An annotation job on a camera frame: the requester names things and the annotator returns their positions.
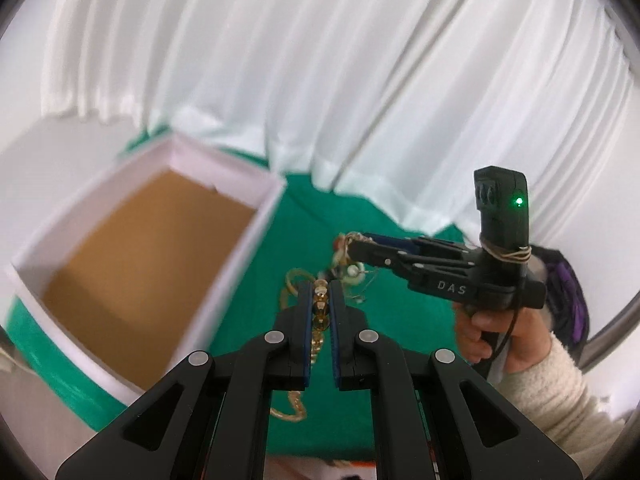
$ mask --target blue gripper pad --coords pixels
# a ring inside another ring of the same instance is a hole
[[[329,297],[329,322],[331,330],[331,358],[334,366],[334,383],[340,388],[340,342],[338,341],[337,321],[333,314],[331,297]]]
[[[311,323],[313,321],[314,313],[313,313],[313,302],[314,295],[311,295],[308,298],[306,305],[306,323],[305,323],[305,361],[303,366],[303,377],[305,378],[305,388],[309,387],[309,382],[311,380]]]
[[[375,235],[373,233],[363,233],[367,238],[371,238],[375,243],[387,247],[395,247],[398,250],[406,251],[409,254],[419,254],[419,248],[411,240],[404,238],[393,238],[391,236]]]

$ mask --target open box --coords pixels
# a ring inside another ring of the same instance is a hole
[[[33,319],[51,341],[87,377],[124,404],[137,399],[143,389],[110,367],[83,344],[67,323],[43,301],[60,269],[73,260],[85,240],[104,225],[127,200],[168,171],[181,180],[197,183],[228,197],[240,207],[254,210],[207,286],[204,299],[190,315],[179,340],[172,345],[162,373],[195,349],[207,348],[244,270],[254,256],[286,181],[268,170],[189,137],[172,135],[139,148],[90,182],[62,206],[12,259],[7,273]],[[126,340],[113,345],[126,345]],[[134,355],[144,363],[149,355]]]

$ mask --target white wall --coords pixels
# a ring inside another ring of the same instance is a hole
[[[640,86],[636,82],[610,159],[553,242],[580,279],[591,313],[591,335],[640,290],[639,132]]]
[[[113,163],[138,130],[130,120],[48,118],[0,153],[0,324],[14,288],[3,267],[47,217],[100,170]]]
[[[591,314],[591,335],[640,290],[640,86],[636,82],[618,143],[555,245],[574,266]],[[640,400],[640,330],[587,374],[613,416]]]
[[[0,152],[40,116],[40,80],[56,0],[25,0],[0,40]]]

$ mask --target white curtain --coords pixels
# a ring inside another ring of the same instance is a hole
[[[532,239],[606,161],[632,75],[600,0],[59,0],[45,114],[174,128],[477,234],[472,171],[529,181]]]

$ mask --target green cloth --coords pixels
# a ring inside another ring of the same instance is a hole
[[[284,275],[293,267],[311,273],[328,267],[335,236],[368,231],[395,237],[410,236],[385,214],[361,198],[347,198],[313,188],[309,176],[287,178],[289,187],[273,224],[238,286],[215,340],[213,355],[238,350],[271,328],[278,311]],[[455,227],[438,235],[461,241]],[[449,302],[416,294],[391,272],[380,270],[360,307],[373,329],[412,350],[455,349],[453,314]],[[16,300],[7,327],[9,336],[34,370],[62,401],[91,428],[99,431],[124,406],[88,379],[47,338],[24,305]],[[373,457],[370,403],[367,392],[340,393],[334,387],[329,334],[303,395],[308,418],[303,422],[270,421],[268,452],[323,458]],[[283,392],[273,405],[290,412]]]

